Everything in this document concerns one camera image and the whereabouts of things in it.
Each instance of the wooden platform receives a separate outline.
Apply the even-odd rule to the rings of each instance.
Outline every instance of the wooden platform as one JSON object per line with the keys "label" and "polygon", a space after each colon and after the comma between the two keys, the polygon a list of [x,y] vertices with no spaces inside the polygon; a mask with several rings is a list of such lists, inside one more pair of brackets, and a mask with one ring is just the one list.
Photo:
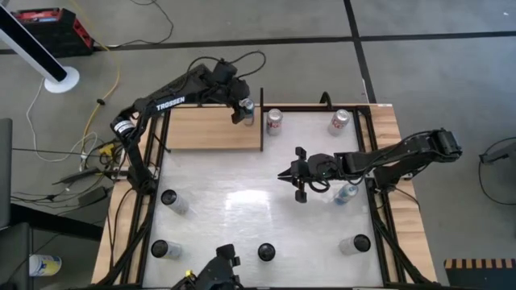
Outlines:
{"label": "wooden platform", "polygon": [[170,149],[260,149],[261,109],[252,126],[231,122],[227,107],[172,110],[167,147]]}
{"label": "wooden platform", "polygon": [[[374,125],[378,147],[386,147],[388,145],[395,144],[401,140],[400,132],[397,127],[396,116],[394,114],[394,109],[391,105],[370,105],[372,112],[372,122]],[[211,141],[202,141],[197,139],[196,136],[181,136],[181,132],[187,131],[187,128],[192,126],[188,118],[186,117],[187,110],[206,110],[202,112],[204,116],[210,116],[212,114],[221,114],[220,111],[222,108],[176,108],[174,110],[175,120],[171,122],[170,131],[169,131],[169,140],[167,140],[167,144],[172,142],[172,145],[188,147],[189,145],[192,147],[198,147],[199,143],[210,144]],[[367,128],[365,128],[365,122],[361,122],[363,125],[362,131],[364,134],[364,140],[366,146],[369,145],[368,136],[367,136]],[[217,136],[214,136],[219,132],[219,130],[207,130],[206,128],[201,128],[205,135],[204,138],[208,138],[211,140],[218,140],[217,142],[223,142],[224,139],[219,139]],[[172,141],[171,139],[181,139],[182,141]],[[145,136],[142,137],[142,143],[147,140]],[[227,139],[228,142],[234,142],[234,139]],[[157,141],[154,140],[154,148],[157,148]],[[155,156],[152,158],[152,162],[156,163]],[[414,195],[414,187],[411,182],[402,181],[398,185],[398,187],[408,193]],[[116,209],[119,206],[119,201],[121,200],[123,194],[129,189],[129,185],[126,181],[119,182],[115,185],[113,196],[111,198],[110,203],[110,218],[112,221],[112,225],[114,225],[114,215]],[[428,279],[435,280],[435,270],[434,265],[431,260],[430,250],[428,249],[427,237],[425,235],[425,231],[422,225],[421,215],[418,211],[418,207],[415,203],[408,200],[406,197],[396,194],[390,193],[389,195],[391,207],[393,209],[393,218],[397,231],[397,238],[401,248],[407,254],[409,259],[414,263],[414,265],[420,270],[420,272]],[[127,245],[127,237],[129,234],[129,227],[131,225],[131,218],[134,210],[135,204],[135,194],[130,193],[125,202],[123,203],[123,207],[120,210],[119,214],[119,223],[117,226],[117,238],[116,243],[114,245],[114,258],[117,259],[122,252],[125,250]],[[393,264],[392,253],[390,253],[389,247],[385,244],[386,254],[389,261],[389,275],[392,281],[396,281],[396,269]],[[131,267],[131,274],[129,277],[129,283],[134,283],[136,281],[136,270],[137,265],[139,263],[139,254],[140,249],[136,249],[133,255],[133,264]],[[109,270],[109,261],[110,261],[110,247],[109,247],[109,234],[107,225],[104,227],[104,235],[102,236],[101,245],[98,251],[97,262],[94,269],[94,274],[92,277],[92,283],[95,283],[102,279],[105,274]]]}

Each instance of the cable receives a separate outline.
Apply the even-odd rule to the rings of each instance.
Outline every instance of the cable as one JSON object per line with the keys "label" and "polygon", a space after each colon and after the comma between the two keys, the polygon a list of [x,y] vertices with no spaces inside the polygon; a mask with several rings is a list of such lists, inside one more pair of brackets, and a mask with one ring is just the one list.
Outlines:
{"label": "cable", "polygon": [[[94,225],[94,224],[97,224],[99,222],[103,222],[104,220],[101,220],[101,221],[98,221],[98,222],[92,222],[90,223],[91,225]],[[62,235],[64,233],[59,233],[59,234],[54,234],[46,243],[44,243],[42,246],[38,247],[37,249],[35,249],[32,254],[30,254],[29,256],[27,256],[14,270],[13,272],[9,275],[9,278],[7,279],[7,282],[9,282],[11,279],[13,279],[13,276],[16,274],[16,272],[21,268],[21,266],[29,260],[30,257],[32,257],[33,255],[35,255],[37,252],[41,251],[41,249],[43,249],[44,247],[46,247],[51,241],[54,240],[54,238],[57,238],[59,237],[60,235]]]}
{"label": "cable", "polygon": [[[493,143],[491,146],[489,146],[484,154],[488,154],[489,151],[497,146],[498,144],[502,143],[502,142],[505,142],[505,141],[509,141],[509,140],[512,140],[512,139],[516,139],[516,136],[515,137],[509,137],[509,138],[505,138],[505,139],[502,139],[500,141],[497,141],[495,143]],[[481,185],[481,190],[482,190],[482,193],[487,196],[487,198],[489,198],[492,202],[495,202],[495,203],[498,203],[499,205],[516,205],[516,202],[513,203],[513,202],[504,202],[504,201],[497,201],[495,200],[494,198],[492,198],[486,191],[485,191],[485,187],[484,187],[484,184],[482,183],[482,175],[481,175],[481,168],[482,168],[482,162],[481,161],[478,161],[478,183]]]}
{"label": "cable", "polygon": [[258,73],[258,71],[260,71],[265,66],[265,64],[267,63],[267,56],[263,52],[261,52],[261,51],[248,52],[248,53],[244,54],[243,56],[237,58],[236,60],[230,61],[229,63],[230,64],[234,64],[234,63],[242,60],[243,58],[251,56],[253,54],[260,54],[260,55],[262,55],[264,57],[264,62],[257,69],[255,69],[255,70],[253,70],[251,72],[247,72],[247,73],[241,74],[241,75],[237,76],[236,78],[251,76],[253,73]]}
{"label": "cable", "polygon": [[[52,150],[34,150],[34,149],[27,149],[27,148],[12,148],[13,151],[29,151],[29,152],[39,152],[39,153],[52,153],[52,154],[70,154],[70,155],[84,155],[82,153],[78,152],[66,152],[66,151],[52,151]],[[100,155],[89,155],[91,157],[100,157]]]}
{"label": "cable", "polygon": [[151,44],[151,45],[156,45],[156,44],[162,44],[163,42],[167,41],[170,39],[170,37],[172,37],[172,33],[173,33],[173,30],[174,30],[174,23],[172,22],[172,20],[170,20],[170,17],[169,15],[163,10],[163,8],[161,8],[160,4],[157,3],[157,0],[151,0],[150,2],[148,3],[138,3],[134,0],[131,0],[131,2],[135,3],[136,5],[140,5],[140,6],[149,6],[149,5],[156,5],[156,7],[161,11],[161,13],[165,16],[165,18],[167,19],[167,21],[170,23],[170,31],[169,31],[169,34],[163,38],[162,40],[158,41],[158,42],[152,42],[152,41],[147,41],[147,40],[143,40],[143,39],[136,39],[136,40],[132,40],[132,41],[129,41],[129,42],[126,42],[126,43],[122,43],[122,44],[119,44],[119,45],[110,45],[110,48],[120,48],[122,46],[125,46],[125,45],[128,45],[128,44],[133,44],[133,43],[138,43],[138,42],[141,42],[141,43],[144,43],[144,44]]}
{"label": "cable", "polygon": [[133,188],[129,188],[124,194],[122,199],[120,200],[119,207],[116,209],[116,214],[114,215],[114,229],[113,229],[113,238],[111,239],[111,229],[110,229],[110,265],[111,268],[113,267],[113,261],[114,261],[114,242],[116,240],[116,227],[118,225],[119,220],[119,212],[120,208],[122,208],[123,201],[126,199],[127,195],[133,190]]}
{"label": "cable", "polygon": [[[81,17],[85,20],[85,22],[88,24],[89,26],[89,29],[95,31],[94,29],[94,25],[92,24],[92,22],[89,20],[88,16],[86,16],[86,13],[84,12],[84,10],[79,6],[79,4],[77,4],[77,2],[75,0],[69,0],[72,5],[75,7],[75,9],[77,10],[77,12],[81,15]],[[95,106],[94,110],[91,112],[91,115],[89,116],[89,119],[88,119],[88,122],[86,123],[86,126],[84,128],[84,132],[82,134],[82,137],[86,137],[86,135],[88,134],[88,130],[89,130],[89,127],[91,126],[91,123],[93,122],[94,118],[95,118],[95,115],[97,114],[98,112],[98,109],[100,109],[100,106],[101,106],[101,103],[103,103],[113,92],[114,90],[117,88],[117,86],[119,85],[119,82],[120,82],[120,63],[119,63],[119,60],[118,58],[116,57],[116,55],[114,53],[112,53],[112,51],[104,44],[102,44],[100,41],[98,41],[98,39],[95,40],[96,43],[98,43],[102,48],[104,48],[107,52],[110,53],[110,55],[113,57],[113,62],[115,63],[116,65],[116,70],[117,70],[117,73],[116,73],[116,80],[114,81],[114,84],[113,86],[111,86],[111,89],[107,91],[107,93],[104,95],[104,97],[102,97],[102,100],[97,100],[97,105]],[[82,143],[82,146],[81,146],[81,151],[84,151],[84,142]]]}
{"label": "cable", "polygon": [[383,153],[383,154],[380,154],[377,158],[373,159],[369,164],[368,166],[365,167],[364,169],[364,173],[362,173],[362,175],[360,176],[360,179],[358,179],[358,181],[356,183],[354,183],[353,181],[348,181],[349,184],[352,184],[352,185],[355,185],[357,186],[360,182],[362,182],[362,180],[364,180],[365,176],[368,174],[369,170],[371,170],[371,167],[375,164],[375,162],[377,162],[380,158],[385,158],[387,155],[389,155],[390,153],[392,153],[394,150],[398,149],[404,142],[416,137],[416,136],[419,136],[419,135],[424,135],[424,134],[430,134],[431,132],[434,132],[435,130],[426,130],[426,131],[421,131],[421,132],[418,132],[418,133],[414,133],[412,135],[408,135],[406,136],[404,139],[402,139],[399,143],[397,143],[394,147],[392,147],[390,150],[388,150],[387,152]]}
{"label": "cable", "polygon": [[122,171],[122,166],[126,162],[126,157],[127,157],[127,153],[123,155],[122,162],[119,163],[119,169],[113,175],[116,180],[119,178],[120,172]]}
{"label": "cable", "polygon": [[383,208],[385,205],[387,205],[387,203],[384,203],[384,204],[382,204],[382,205],[378,206],[378,207],[377,207],[377,209],[381,209],[381,208]]}
{"label": "cable", "polygon": [[107,195],[105,195],[104,197],[102,197],[102,198],[100,198],[100,199],[98,199],[98,200],[96,200],[96,201],[92,201],[92,202],[90,202],[90,203],[89,203],[89,204],[87,204],[87,205],[79,206],[79,207],[78,207],[78,208],[76,208],[76,209],[71,209],[71,210],[66,210],[66,211],[64,211],[64,212],[60,212],[60,213],[58,213],[57,215],[58,215],[58,216],[60,216],[60,215],[63,215],[63,214],[65,214],[65,213],[70,213],[70,212],[73,212],[73,211],[76,211],[76,210],[79,210],[79,209],[84,209],[85,207],[88,207],[88,206],[90,206],[90,205],[95,205],[95,204],[99,203],[100,201],[103,201],[103,200],[104,200],[104,199],[106,199],[106,198],[107,198]]}
{"label": "cable", "polygon": [[[120,149],[123,149],[122,145],[115,145],[116,143],[120,143],[120,141],[119,141],[117,138],[114,138],[114,139],[112,139],[110,142],[106,142],[106,143],[102,142],[102,144],[100,144],[100,145],[96,146],[96,147],[94,148],[94,151],[96,151],[96,150],[100,150],[100,149],[104,148],[105,146],[108,146],[108,145],[113,144],[113,148],[111,149],[111,152],[112,152],[112,158],[111,158],[111,159],[109,159],[109,158],[108,158],[109,156],[107,156],[107,155],[106,155],[106,154],[104,154],[104,153],[101,153],[100,155],[91,155],[91,154],[89,154],[89,155],[87,155],[87,156],[86,156],[86,158],[84,159],[84,164],[83,164],[83,165],[84,165],[84,168],[88,168],[88,160],[89,160],[89,158],[90,158],[90,157],[92,157],[92,156],[96,156],[96,157],[98,157],[98,158],[99,158],[99,162],[100,162],[102,165],[105,165],[104,169],[108,169],[110,166],[112,166],[112,165],[113,165],[113,163],[114,163],[114,162],[116,162],[116,156],[118,155],[118,153],[120,153],[120,151],[119,151],[119,150],[120,150]],[[103,160],[102,160],[102,157],[106,157],[106,158],[108,158],[107,162],[105,162],[105,163],[104,163],[104,162],[103,162]]]}
{"label": "cable", "polygon": [[67,194],[66,196],[68,198],[64,199],[64,200],[61,200],[61,201],[54,201],[53,199],[58,197],[59,195],[61,195],[63,192],[67,191],[67,189],[65,188],[64,190],[62,190],[60,193],[57,193],[55,195],[47,195],[46,197],[44,198],[39,198],[39,199],[35,199],[35,200],[32,200],[32,199],[26,199],[26,198],[21,198],[21,197],[11,197],[11,198],[14,198],[16,200],[19,200],[19,201],[23,201],[23,202],[26,202],[26,203],[33,203],[33,204],[36,204],[36,205],[42,205],[42,206],[46,206],[48,208],[51,208],[51,209],[59,209],[59,208],[63,208],[63,207],[71,207],[71,206],[76,206],[76,205],[62,205],[62,206],[49,206],[49,205],[45,205],[45,204],[54,204],[54,203],[58,203],[58,202],[64,202],[64,201],[69,201],[69,200],[72,200],[72,199],[75,199],[77,198],[78,196],[80,196],[81,194],[83,193],[87,193],[88,191],[90,191],[93,187],[95,187],[96,185],[100,184],[100,182],[102,181],[102,178],[104,178],[104,176],[100,176],[92,185],[90,185],[88,188],[86,189],[83,189],[81,190],[80,192],[78,193],[70,193],[70,194]]}
{"label": "cable", "polygon": [[31,120],[31,117],[30,117],[30,113],[31,113],[31,110],[32,110],[32,107],[34,106],[36,100],[38,99],[38,97],[40,96],[41,94],[41,88],[43,88],[43,83],[44,83],[44,78],[41,79],[41,84],[40,84],[40,87],[38,88],[38,93],[36,93],[36,95],[34,96],[34,99],[32,100],[32,103],[31,105],[29,106],[29,108],[27,109],[27,112],[25,113],[25,117],[27,117],[27,121],[29,122],[29,126],[31,127],[31,131],[32,131],[32,141],[34,143],[34,153],[38,156],[38,158],[40,158],[41,160],[43,161],[46,161],[46,162],[61,162],[61,161],[64,161],[66,159],[68,159],[71,155],[72,155],[72,152],[73,150],[75,150],[75,147],[77,147],[77,145],[79,145],[79,143],[83,143],[83,147],[85,145],[85,140],[90,136],[90,135],[93,135],[95,136],[95,141],[94,141],[94,144],[92,145],[92,147],[90,148],[90,151],[89,153],[91,153],[91,151],[93,150],[93,148],[95,147],[95,143],[97,143],[97,140],[98,140],[98,136],[97,136],[97,133],[95,132],[91,132],[87,135],[84,135],[79,141],[77,141],[72,149],[70,149],[70,152],[63,158],[59,158],[59,159],[45,159],[44,157],[42,157],[40,154],[39,154],[39,150],[38,150],[38,143],[37,143],[37,138],[36,138],[36,133],[35,133],[35,130],[34,130],[34,126],[32,125],[32,120]]}
{"label": "cable", "polygon": [[113,243],[113,237],[111,236],[111,220],[110,220],[110,211],[107,210],[107,230],[109,230],[109,237],[110,237],[110,269],[113,268],[113,251],[114,251],[114,243]]}
{"label": "cable", "polygon": [[138,246],[141,239],[144,235],[150,230],[151,227],[151,212],[147,211],[145,215],[144,221],[139,226],[139,229],[136,231],[134,238],[127,242],[127,248],[120,256],[119,260],[116,262],[113,269],[111,269],[104,278],[96,283],[96,286],[104,286],[104,285],[112,285],[114,281],[119,276],[122,268],[128,263],[129,259],[132,257],[135,248]]}
{"label": "cable", "polygon": [[176,89],[174,91],[172,91],[172,93],[178,93],[180,92],[182,89],[184,89],[186,87],[186,84],[188,83],[188,79],[190,77],[189,75],[189,72],[190,72],[190,69],[192,68],[192,66],[200,61],[200,60],[215,60],[217,62],[219,62],[220,60],[217,59],[217,58],[214,58],[213,56],[199,56],[198,58],[196,58],[195,60],[192,60],[192,62],[190,63],[190,65],[188,66],[188,68],[186,69],[186,73],[185,73],[185,80],[183,81],[183,83],[181,84],[181,86],[179,87],[179,89]]}
{"label": "cable", "polygon": [[409,193],[407,193],[397,187],[394,187],[394,189],[396,189],[398,192],[403,193],[406,196],[408,196],[409,199],[411,199],[412,201],[414,201],[416,203],[416,205],[418,205],[419,211],[421,211],[421,206],[419,205],[419,201],[415,197],[411,196]]}

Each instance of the gray floor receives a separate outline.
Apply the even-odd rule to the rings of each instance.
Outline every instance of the gray floor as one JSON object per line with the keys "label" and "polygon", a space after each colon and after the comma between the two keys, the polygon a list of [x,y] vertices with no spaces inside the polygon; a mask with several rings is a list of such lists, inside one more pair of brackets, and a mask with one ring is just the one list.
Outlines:
{"label": "gray floor", "polygon": [[[100,31],[94,36],[107,44],[158,40],[168,33],[166,20],[154,6],[125,0],[78,2]],[[351,34],[344,6],[337,0],[159,3],[175,23],[169,42]],[[71,7],[65,0],[37,4],[11,0],[7,8],[36,5]],[[511,1],[360,0],[352,5],[361,35],[516,30],[516,6]],[[102,139],[112,138],[108,124],[117,112],[181,75],[197,56],[232,59],[257,48],[267,54],[268,63],[248,78],[253,97],[264,87],[267,102],[315,102],[323,90],[334,102],[366,102],[351,43],[114,52],[122,65],[122,80],[92,130]],[[514,135],[516,39],[375,42],[364,43],[364,51],[377,100],[394,104],[403,135],[444,126],[457,134],[464,148],[460,161],[434,164],[414,180],[439,281],[447,282],[445,258],[510,257],[516,250],[514,209],[482,196],[476,166],[478,154],[488,145]],[[61,61],[80,71],[81,82],[69,93],[42,92],[31,115],[40,149],[66,151],[81,137],[95,99],[114,81],[112,55],[103,52]],[[245,72],[259,63],[258,57],[250,58],[238,67]],[[30,148],[32,135],[25,112],[40,75],[18,56],[0,56],[0,64],[0,116],[14,119],[15,146]],[[50,184],[78,167],[77,157],[47,164],[18,151],[13,162],[13,190],[26,193],[59,191],[59,186]],[[516,185],[510,176],[513,170],[514,165],[505,161],[484,170],[486,187],[493,196],[516,201],[511,194]],[[105,217],[105,208],[85,209],[72,218],[96,222]],[[57,213],[62,209],[41,210]],[[85,249],[77,251],[79,246]],[[52,288],[88,284],[97,246],[66,237],[52,242],[44,252],[68,257],[67,266],[56,277],[39,283]]]}

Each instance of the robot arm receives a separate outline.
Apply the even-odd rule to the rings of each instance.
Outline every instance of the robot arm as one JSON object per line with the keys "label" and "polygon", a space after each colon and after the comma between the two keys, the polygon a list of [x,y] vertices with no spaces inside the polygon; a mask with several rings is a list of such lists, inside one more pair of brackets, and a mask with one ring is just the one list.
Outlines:
{"label": "robot arm", "polygon": [[329,180],[358,180],[353,183],[358,184],[372,172],[377,189],[386,190],[397,184],[403,176],[410,179],[418,175],[432,162],[453,162],[461,154],[453,134],[444,129],[412,134],[398,144],[368,153],[344,152],[333,156],[317,154],[306,160],[306,151],[297,147],[298,160],[278,174],[278,179],[298,188],[296,201],[305,203],[306,183],[316,193],[324,193],[330,188]]}
{"label": "robot arm", "polygon": [[217,248],[217,255],[202,269],[199,275],[187,271],[185,278],[179,280],[172,290],[235,290],[240,284],[233,267],[240,265],[240,258],[235,256],[235,247],[227,244]]}
{"label": "robot arm", "polygon": [[110,127],[127,153],[131,164],[127,179],[138,193],[152,194],[156,190],[152,174],[144,165],[138,148],[148,120],[180,104],[218,103],[233,108],[231,121],[234,124],[242,121],[246,114],[252,114],[248,106],[252,101],[248,99],[246,81],[235,77],[236,73],[236,67],[224,60],[218,61],[213,72],[199,65],[177,80],[181,83],[177,89],[163,88],[148,97],[139,98],[114,119]]}

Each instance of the black metal frame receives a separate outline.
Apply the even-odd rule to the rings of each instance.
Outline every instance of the black metal frame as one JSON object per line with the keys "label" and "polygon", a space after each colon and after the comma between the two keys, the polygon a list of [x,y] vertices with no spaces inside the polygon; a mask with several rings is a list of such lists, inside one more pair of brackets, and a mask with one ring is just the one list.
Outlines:
{"label": "black metal frame", "polygon": [[[261,108],[261,113],[262,113],[261,120],[260,120],[260,123],[262,126],[262,130],[260,132],[261,133],[261,136],[260,136],[260,139],[261,139],[260,149],[261,150],[263,150],[264,113],[267,113],[269,110],[275,108],[272,106],[264,106],[263,96],[264,96],[264,90],[263,90],[263,88],[261,88],[260,89],[260,108]],[[369,106],[334,106],[331,104],[331,99],[329,98],[329,96],[325,97],[324,95],[321,98],[320,102],[326,103],[327,105],[326,106],[296,106],[296,105],[288,106],[287,105],[287,106],[281,106],[280,109],[283,112],[334,112],[337,110],[347,110],[348,112],[350,112],[353,115],[353,120],[355,123],[356,138],[357,138],[357,141],[359,144],[359,150],[365,151],[364,136],[362,133],[362,126],[361,126],[361,121],[360,121],[360,114],[362,114],[365,118],[365,124],[368,129],[368,136],[369,136],[369,140],[371,142],[371,148],[373,150],[377,149],[377,140],[376,140],[376,136],[374,133],[371,111],[369,109]],[[163,119],[163,125],[161,127],[161,133],[160,133],[161,140],[167,139],[169,122],[170,122],[170,112],[168,112],[164,116],[164,119]],[[149,136],[151,136],[151,135],[153,135],[153,131],[149,131]],[[145,155],[144,155],[144,160],[145,160],[146,164],[148,163],[148,158],[150,158],[150,155],[153,150],[152,139],[149,139],[149,141],[151,141],[149,144],[150,146],[148,146],[146,148]],[[165,148],[163,146],[160,146],[160,148],[158,149],[157,164],[156,164],[157,167],[160,167],[162,165],[164,151],[165,151]],[[377,203],[376,203],[375,196],[374,196],[375,195],[374,185],[373,185],[373,182],[371,182],[371,181],[372,181],[371,179],[366,179],[366,188],[367,188],[368,201],[369,201],[369,212],[371,213],[371,219],[372,219],[373,211],[377,210]],[[142,201],[143,201],[143,199],[141,199],[140,201],[138,201],[138,200],[136,201],[135,213],[133,213],[133,220],[131,221],[131,228],[134,226],[135,231],[138,227],[139,212],[141,211],[141,207],[143,205]],[[393,221],[392,211],[390,208],[389,199],[387,198],[386,201],[382,200],[382,202],[385,202],[385,205],[383,206],[383,210],[384,210],[385,220],[386,220],[389,232],[393,235],[394,240],[397,242],[396,231],[394,228],[394,221]],[[156,195],[151,197],[149,204],[148,204],[148,211],[151,211],[151,218],[153,218],[155,206],[156,206]],[[388,270],[389,265],[387,264],[387,259],[385,256],[385,248],[384,248],[381,234],[374,227],[373,227],[373,232],[374,232],[375,242],[377,245],[377,254],[378,254],[378,260],[380,263],[382,283],[385,286],[386,283],[390,282],[389,270]],[[145,267],[147,264],[150,233],[151,233],[151,231],[149,230],[146,233],[146,235],[144,236],[142,251],[140,253],[138,275],[136,278],[137,284],[143,283]],[[405,280],[405,272],[403,271],[401,264],[399,263],[399,261],[397,261],[397,258],[395,256],[394,256],[394,262],[396,264],[398,281],[402,282]],[[126,268],[124,269],[124,273],[126,272],[127,275],[123,276],[123,278],[124,277],[126,278],[125,280],[121,280],[121,283],[123,283],[123,284],[127,283],[128,273],[130,271],[130,265],[131,264],[128,263],[126,265]],[[302,288],[302,289],[303,290],[311,290],[311,289],[327,289],[327,288]]]}

